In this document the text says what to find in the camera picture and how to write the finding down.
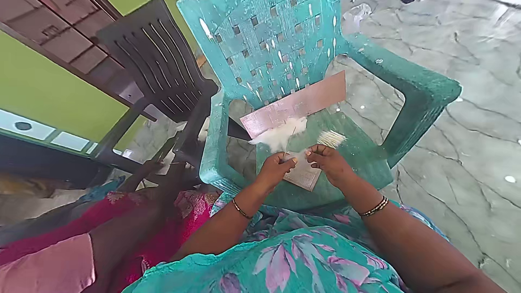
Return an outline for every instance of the teal plastic chair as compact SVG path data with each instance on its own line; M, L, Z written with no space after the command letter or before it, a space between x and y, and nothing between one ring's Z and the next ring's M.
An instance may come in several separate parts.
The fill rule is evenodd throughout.
M390 171L461 92L458 82L411 63L373 44L360 33L343 36L340 0L180 0L177 5L222 83L212 97L210 128L201 180L230 198L249 182L228 165L228 108L234 99L259 109L324 78L332 59L346 53L362 67L405 95L405 103L382 145L376 145L342 112L326 109L308 116L306 132L288 150L316 143L323 130L348 139L337 148L355 172L381 189ZM257 172L270 155L257 146ZM281 182L266 204L294 211L333 206L339 189L321 174L313 192Z

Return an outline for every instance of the pink fabric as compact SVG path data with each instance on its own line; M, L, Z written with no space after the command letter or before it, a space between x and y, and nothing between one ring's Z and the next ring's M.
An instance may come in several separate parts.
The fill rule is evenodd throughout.
M113 282L109 292L123 291L128 285L139 279L146 269L159 262L168 261L189 236L209 219L210 211L218 196L219 194L216 192L180 192L175 205L181 210L183 219L168 219L165 226L155 236L139 247L136 252L123 259L113 272ZM13 242L8 247L0 249L0 265L19 260L70 237L88 233L95 227L114 217L121 216L147 200L134 192L109 192L106 198L68 225L38 237Z
M91 237L74 236L0 267L0 293L80 293L95 281Z

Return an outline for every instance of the gold bangle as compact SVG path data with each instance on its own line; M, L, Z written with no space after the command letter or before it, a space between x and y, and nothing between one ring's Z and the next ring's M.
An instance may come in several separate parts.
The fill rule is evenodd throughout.
M383 197L382 201L376 207L372 208L371 210L369 210L368 212L365 212L363 214L359 213L359 215L360 215L360 217L371 216L371 215L375 214L376 212L380 211L381 209L383 209L388 203L389 203L389 200L386 197Z
M243 215L243 216L244 216L245 218L247 218L247 219L253 219L253 217L250 217L250 216L246 215L246 213L244 213L244 212L241 210L241 208L240 208L240 207L237 205L237 203L235 202L235 198L233 198L233 199L231 200L231 202L233 202L233 205L235 206L235 209L237 209L237 210L239 211L239 213L241 213L241 215Z

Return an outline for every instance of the white paint stain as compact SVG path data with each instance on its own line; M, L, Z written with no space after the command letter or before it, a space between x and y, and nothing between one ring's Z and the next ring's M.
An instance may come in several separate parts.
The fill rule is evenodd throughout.
M206 23L204 22L204 20L202 18L199 19L199 23L201 24L201 27L203 27L203 30L204 30L204 33L206 33L206 36L209 39L213 39L214 37L212 36L212 33L210 33L210 29L208 29L208 26L206 25Z
M510 182L510 183L516 183L517 182L516 178L514 178L513 176L505 176L505 180Z

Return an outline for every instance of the dark brown plastic chair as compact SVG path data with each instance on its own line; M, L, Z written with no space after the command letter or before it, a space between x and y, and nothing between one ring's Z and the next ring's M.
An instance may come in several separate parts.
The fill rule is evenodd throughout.
M100 30L97 37L124 65L144 97L120 118L91 157L134 173L140 164L115 154L113 148L139 114L153 104L175 122L188 121L181 134L176 135L179 137L172 151L176 154L175 162L189 162L195 167L198 177L204 143L197 137L210 114L210 98L217 93L218 87L201 75L195 57L165 2L152 0L146 3ZM250 140L246 130L232 119L228 134Z

